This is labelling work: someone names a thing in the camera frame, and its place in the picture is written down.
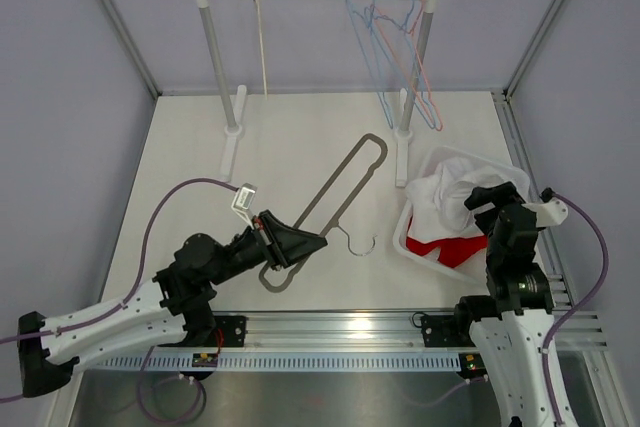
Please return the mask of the red t shirt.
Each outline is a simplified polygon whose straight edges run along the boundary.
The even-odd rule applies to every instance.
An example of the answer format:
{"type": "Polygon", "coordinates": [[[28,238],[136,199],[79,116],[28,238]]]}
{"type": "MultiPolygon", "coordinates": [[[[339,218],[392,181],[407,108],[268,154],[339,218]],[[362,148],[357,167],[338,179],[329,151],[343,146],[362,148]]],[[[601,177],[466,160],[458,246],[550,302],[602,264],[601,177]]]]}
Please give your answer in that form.
{"type": "Polygon", "coordinates": [[[408,237],[407,249],[420,257],[425,257],[437,251],[437,262],[451,269],[459,267],[488,245],[485,235],[475,237],[442,238],[427,243],[408,237]]]}

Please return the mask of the clothes rack white silver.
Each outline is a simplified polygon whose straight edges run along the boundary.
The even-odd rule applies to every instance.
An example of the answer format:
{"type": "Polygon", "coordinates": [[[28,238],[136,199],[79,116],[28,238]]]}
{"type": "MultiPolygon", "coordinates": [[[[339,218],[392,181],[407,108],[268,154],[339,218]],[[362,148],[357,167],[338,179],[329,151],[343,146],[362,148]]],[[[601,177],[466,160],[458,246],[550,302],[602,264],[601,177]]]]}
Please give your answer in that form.
{"type": "MultiPolygon", "coordinates": [[[[359,9],[368,6],[370,3],[370,0],[353,1],[359,9]]],[[[206,44],[226,119],[226,144],[221,160],[220,173],[225,179],[229,179],[233,173],[238,143],[243,132],[241,118],[246,103],[247,87],[244,85],[238,87],[236,98],[231,98],[230,83],[226,75],[213,17],[212,0],[195,0],[195,2],[200,13],[206,44]]],[[[377,0],[377,3],[383,12],[398,19],[402,18],[409,8],[409,0],[377,0]]],[[[400,101],[403,102],[405,97],[405,89],[401,88],[399,93],[400,101]]],[[[413,139],[413,133],[411,127],[409,127],[409,131],[406,133],[399,132],[396,128],[393,128],[392,131],[396,143],[395,186],[400,188],[406,186],[409,182],[409,146],[413,139]]]]}

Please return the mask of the white plastic basket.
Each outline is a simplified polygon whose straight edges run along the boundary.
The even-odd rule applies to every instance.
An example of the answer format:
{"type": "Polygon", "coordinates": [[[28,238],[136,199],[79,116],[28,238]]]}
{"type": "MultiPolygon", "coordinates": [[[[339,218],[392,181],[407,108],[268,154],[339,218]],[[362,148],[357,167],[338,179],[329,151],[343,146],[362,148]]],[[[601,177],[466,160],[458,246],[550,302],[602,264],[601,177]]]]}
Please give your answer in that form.
{"type": "Polygon", "coordinates": [[[512,182],[528,196],[530,179],[510,164],[440,146],[427,155],[418,177],[405,188],[406,203],[393,234],[402,256],[457,281],[480,285],[480,254],[487,239],[464,201],[475,187],[512,182]]]}

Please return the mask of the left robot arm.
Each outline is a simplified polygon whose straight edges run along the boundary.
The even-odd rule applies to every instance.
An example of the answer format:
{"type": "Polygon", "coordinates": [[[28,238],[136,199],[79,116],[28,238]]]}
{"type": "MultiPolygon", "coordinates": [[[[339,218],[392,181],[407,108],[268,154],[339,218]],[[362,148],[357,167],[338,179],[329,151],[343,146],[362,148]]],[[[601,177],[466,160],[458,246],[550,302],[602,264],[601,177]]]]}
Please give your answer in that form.
{"type": "Polygon", "coordinates": [[[21,394],[49,394],[74,374],[137,349],[205,345],[216,327],[216,287],[260,265],[289,268],[327,244],[263,211],[226,245],[190,236],[168,267],[122,298],[57,317],[27,313],[18,320],[21,394]]]}

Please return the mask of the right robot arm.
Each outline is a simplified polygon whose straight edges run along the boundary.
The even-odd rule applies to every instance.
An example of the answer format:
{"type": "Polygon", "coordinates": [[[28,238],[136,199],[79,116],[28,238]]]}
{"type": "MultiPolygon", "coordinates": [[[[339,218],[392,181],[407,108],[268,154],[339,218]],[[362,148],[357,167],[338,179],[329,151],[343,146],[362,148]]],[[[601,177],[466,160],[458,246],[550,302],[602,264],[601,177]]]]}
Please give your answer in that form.
{"type": "Polygon", "coordinates": [[[539,233],[566,220],[566,204],[528,203],[506,182],[473,188],[464,205],[487,237],[489,293],[460,299],[454,336],[479,350],[502,425],[576,425],[554,340],[550,281],[535,260],[539,233]]]}

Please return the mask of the aluminium rail frame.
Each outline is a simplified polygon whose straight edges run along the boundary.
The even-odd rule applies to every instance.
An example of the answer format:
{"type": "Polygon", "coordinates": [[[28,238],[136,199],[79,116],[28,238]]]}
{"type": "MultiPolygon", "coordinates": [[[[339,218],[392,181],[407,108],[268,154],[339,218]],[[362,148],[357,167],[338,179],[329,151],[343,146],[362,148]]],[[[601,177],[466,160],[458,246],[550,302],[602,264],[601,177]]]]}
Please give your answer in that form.
{"type": "MultiPolygon", "coordinates": [[[[239,312],[246,352],[391,352],[424,350],[421,314],[408,310],[239,312]]],[[[607,350],[594,312],[578,313],[555,335],[559,351],[607,350]]]]}

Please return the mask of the cream wooden hanger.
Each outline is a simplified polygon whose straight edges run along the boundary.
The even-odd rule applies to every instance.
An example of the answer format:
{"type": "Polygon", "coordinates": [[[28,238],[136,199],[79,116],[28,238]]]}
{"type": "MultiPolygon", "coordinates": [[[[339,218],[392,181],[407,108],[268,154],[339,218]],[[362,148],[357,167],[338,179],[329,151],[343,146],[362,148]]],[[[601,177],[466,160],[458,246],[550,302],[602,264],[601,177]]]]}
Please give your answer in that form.
{"type": "Polygon", "coordinates": [[[265,46],[264,46],[264,31],[263,31],[261,3],[260,3],[260,0],[253,0],[253,3],[255,7],[257,29],[258,29],[258,43],[259,43],[258,45],[259,45],[259,53],[260,53],[262,88],[263,88],[263,95],[266,99],[269,96],[269,90],[268,90],[268,77],[267,77],[266,55],[265,55],[265,46]]]}

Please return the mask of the white t shirt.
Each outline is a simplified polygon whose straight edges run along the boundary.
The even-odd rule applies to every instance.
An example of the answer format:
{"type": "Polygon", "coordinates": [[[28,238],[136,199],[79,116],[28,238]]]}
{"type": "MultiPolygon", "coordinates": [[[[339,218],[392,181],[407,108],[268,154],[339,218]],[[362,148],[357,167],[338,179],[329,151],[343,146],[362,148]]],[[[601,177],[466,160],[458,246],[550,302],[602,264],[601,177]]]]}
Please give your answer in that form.
{"type": "Polygon", "coordinates": [[[412,208],[407,237],[427,243],[482,235],[464,201],[474,187],[495,187],[507,181],[509,178],[494,167],[475,168],[467,158],[440,162],[431,175],[415,179],[405,188],[412,208]]]}

